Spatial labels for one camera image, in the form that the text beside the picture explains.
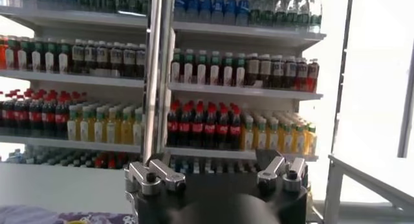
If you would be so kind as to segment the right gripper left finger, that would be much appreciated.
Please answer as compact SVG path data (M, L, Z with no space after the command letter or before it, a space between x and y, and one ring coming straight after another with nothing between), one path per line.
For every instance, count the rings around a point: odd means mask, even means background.
M125 191L132 194L138 191L144 196L155 196L164 187L167 191L183 193L186 190L186 177L175 172L159 159L153 159L149 166L141 162L131 162L124 168Z

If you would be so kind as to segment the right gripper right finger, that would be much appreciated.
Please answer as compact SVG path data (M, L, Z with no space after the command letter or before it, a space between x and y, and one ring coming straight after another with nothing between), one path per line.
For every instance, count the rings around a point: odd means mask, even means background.
M282 179L282 188L286 192L299 192L303 186L306 162L302 157L295 157L288 162L278 151L256 150L256 160L260 171L257 173L257 187L261 193L273 192Z

